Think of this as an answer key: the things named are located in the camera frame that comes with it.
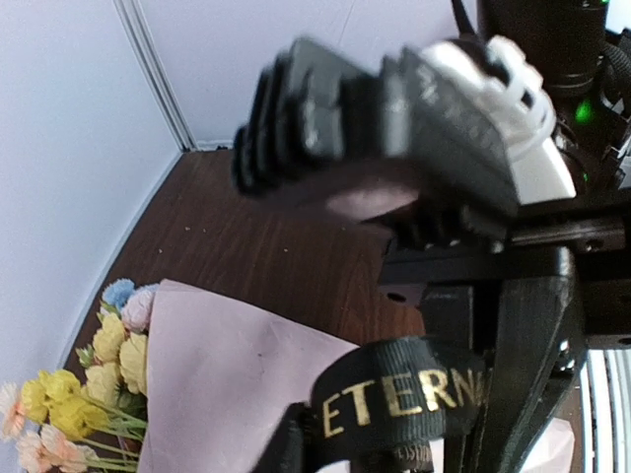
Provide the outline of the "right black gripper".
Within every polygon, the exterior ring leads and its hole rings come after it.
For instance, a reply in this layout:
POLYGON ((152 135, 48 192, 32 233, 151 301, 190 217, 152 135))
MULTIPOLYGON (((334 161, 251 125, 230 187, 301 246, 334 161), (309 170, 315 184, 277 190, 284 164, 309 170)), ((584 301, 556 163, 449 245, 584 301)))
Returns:
POLYGON ((526 206, 509 244, 389 247, 381 291, 418 304, 428 284, 508 280, 501 286, 494 363, 468 472, 518 472, 595 350, 630 346, 630 192, 526 206))

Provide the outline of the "black ribbon gold lettering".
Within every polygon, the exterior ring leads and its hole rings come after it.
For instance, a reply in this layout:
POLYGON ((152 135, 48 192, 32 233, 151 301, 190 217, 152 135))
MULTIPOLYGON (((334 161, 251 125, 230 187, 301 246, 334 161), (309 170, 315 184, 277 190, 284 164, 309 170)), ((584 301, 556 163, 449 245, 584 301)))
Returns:
POLYGON ((361 346, 319 375, 308 402, 287 407, 253 469, 317 472, 374 454, 413 468, 412 448, 472 431, 486 381, 482 357, 440 340, 361 346))

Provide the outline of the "purple wrapping paper sheet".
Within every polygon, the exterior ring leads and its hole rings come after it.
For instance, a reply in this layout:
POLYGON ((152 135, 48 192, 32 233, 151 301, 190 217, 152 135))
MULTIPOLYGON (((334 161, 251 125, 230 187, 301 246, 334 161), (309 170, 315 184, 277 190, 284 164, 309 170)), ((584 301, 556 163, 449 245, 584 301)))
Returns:
MULTIPOLYGON (((287 406, 354 344, 259 307, 163 280, 151 315, 149 428, 138 472, 250 472, 287 406)), ((553 419, 521 472, 570 472, 553 419)))

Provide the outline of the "blue fake flower stem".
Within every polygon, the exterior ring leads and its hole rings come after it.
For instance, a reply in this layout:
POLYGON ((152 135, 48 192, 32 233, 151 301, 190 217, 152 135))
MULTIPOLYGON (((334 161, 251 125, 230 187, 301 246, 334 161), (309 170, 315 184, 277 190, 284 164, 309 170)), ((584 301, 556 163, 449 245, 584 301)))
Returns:
POLYGON ((102 292, 98 317, 116 315, 130 332, 149 330, 155 295, 159 284, 137 287, 130 279, 118 279, 102 292))

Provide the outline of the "peach fake flower stem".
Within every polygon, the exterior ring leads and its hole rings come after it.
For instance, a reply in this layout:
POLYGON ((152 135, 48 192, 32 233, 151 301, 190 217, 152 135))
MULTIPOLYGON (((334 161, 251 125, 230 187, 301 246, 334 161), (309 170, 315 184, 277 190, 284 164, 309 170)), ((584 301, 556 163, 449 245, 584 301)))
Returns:
POLYGON ((70 440, 55 427, 29 420, 19 403, 15 383, 1 386, 1 440, 16 443, 20 466, 28 472, 135 472, 134 458, 101 457, 96 449, 118 453, 115 447, 87 439, 70 440))

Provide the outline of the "pale yellow fake flower bunch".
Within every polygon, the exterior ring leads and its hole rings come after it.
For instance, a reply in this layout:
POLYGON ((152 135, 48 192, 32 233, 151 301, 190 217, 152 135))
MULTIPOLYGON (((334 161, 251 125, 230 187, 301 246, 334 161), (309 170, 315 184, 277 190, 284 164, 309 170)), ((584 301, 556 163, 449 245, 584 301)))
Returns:
POLYGON ((148 335, 130 331, 116 312, 100 316, 92 342, 76 349, 83 390, 107 407, 139 415, 146 407, 148 335))

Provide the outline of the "bright yellow fake flower stem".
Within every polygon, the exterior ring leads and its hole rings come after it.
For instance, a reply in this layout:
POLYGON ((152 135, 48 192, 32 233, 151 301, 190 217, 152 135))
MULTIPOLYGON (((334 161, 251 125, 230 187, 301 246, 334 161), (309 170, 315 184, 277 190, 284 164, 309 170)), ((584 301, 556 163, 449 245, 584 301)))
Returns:
POLYGON ((89 396, 87 386, 67 370, 40 371, 18 393, 29 420, 41 426, 48 423, 70 440, 87 439, 96 432, 140 439, 148 428, 147 421, 89 396))

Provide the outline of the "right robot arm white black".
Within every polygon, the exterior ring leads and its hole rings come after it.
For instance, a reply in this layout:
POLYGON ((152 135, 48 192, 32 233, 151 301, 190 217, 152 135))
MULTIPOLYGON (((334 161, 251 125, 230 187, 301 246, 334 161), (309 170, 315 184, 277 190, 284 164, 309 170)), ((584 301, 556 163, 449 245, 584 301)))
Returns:
POLYGON ((603 1, 453 4, 459 41, 429 53, 466 80, 502 129, 522 201, 507 236, 474 246, 391 244, 380 283, 421 310, 425 329, 483 358, 424 371, 428 406, 450 419, 479 405, 468 434, 396 455, 415 472, 515 472, 589 350, 630 345, 630 34, 603 1))

